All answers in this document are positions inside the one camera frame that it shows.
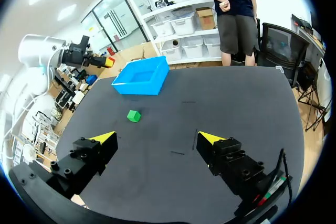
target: blue object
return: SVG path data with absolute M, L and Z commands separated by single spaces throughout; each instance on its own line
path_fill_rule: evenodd
M 112 83 L 120 94 L 158 95 L 169 72 L 165 56 L 128 63 Z
M 97 77 L 95 74 L 93 74 L 93 75 L 89 76 L 89 77 L 86 79 L 86 83 L 87 83 L 88 85 L 92 85 L 92 84 L 94 84 L 94 82 L 95 82 L 97 79 L 98 79 L 98 77 Z

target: gray shorts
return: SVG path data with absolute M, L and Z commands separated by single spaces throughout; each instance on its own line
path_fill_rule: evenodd
M 251 56 L 258 46 L 258 28 L 253 17 L 218 15 L 221 51 L 236 54 L 239 51 Z

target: man's hand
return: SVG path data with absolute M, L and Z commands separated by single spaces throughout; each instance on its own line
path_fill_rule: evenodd
M 221 3 L 219 4 L 219 7 L 221 8 L 221 10 L 222 10 L 223 12 L 227 12 L 227 11 L 229 11 L 229 10 L 231 9 L 229 0 L 226 0 L 226 1 L 224 1 L 224 2 L 221 2 Z

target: desk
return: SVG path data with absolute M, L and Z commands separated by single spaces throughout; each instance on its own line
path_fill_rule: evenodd
M 81 136 L 117 132 L 118 151 L 80 195 L 91 210 L 148 222 L 219 224 L 234 217 L 241 199 L 192 149 L 196 130 L 235 137 L 250 157 L 265 163 L 267 174 L 285 148 L 295 197 L 303 171 L 303 131 L 294 94 L 279 70 L 171 70 L 158 96 L 120 95 L 113 80 L 93 86 L 57 146 L 62 158 Z M 128 121 L 129 110 L 141 112 L 139 123 Z M 279 198 L 279 211 L 288 198 L 287 191 Z
M 305 61 L 310 62 L 315 71 L 317 71 L 320 65 L 320 59 L 324 57 L 324 51 L 317 44 L 314 38 L 310 36 L 305 30 L 297 27 L 297 33 L 310 43 L 309 47 L 307 48 Z

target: black cable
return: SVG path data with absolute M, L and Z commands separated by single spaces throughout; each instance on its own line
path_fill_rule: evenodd
M 282 148 L 281 151 L 280 151 L 280 154 L 279 154 L 279 158 L 278 158 L 278 162 L 277 162 L 277 166 L 275 167 L 275 169 L 273 170 L 273 174 L 272 174 L 272 178 L 269 180 L 267 186 L 265 187 L 264 191 L 260 194 L 261 197 L 259 198 L 259 200 L 257 200 L 255 202 L 255 205 L 258 205 L 258 203 L 263 199 L 263 196 L 266 195 L 266 193 L 270 190 L 274 180 L 275 180 L 275 177 L 277 176 L 279 170 L 280 170 L 280 166 L 281 166 L 281 163 L 282 163 L 282 158 L 283 158 L 283 154 L 284 154 L 285 150 Z
M 286 154 L 285 152 L 283 153 L 284 155 L 284 159 L 283 159 L 283 165 L 285 166 L 285 173 L 286 173 L 286 180 L 287 180 L 287 185 L 288 185 L 288 193 L 289 193 L 289 201 L 288 201 L 288 206 L 291 204 L 292 202 L 292 197 L 293 197 L 293 194 L 292 194 L 292 186 L 290 184 L 290 180 L 289 180 L 289 174 L 288 174 L 288 167 L 287 167 L 287 160 L 286 160 Z

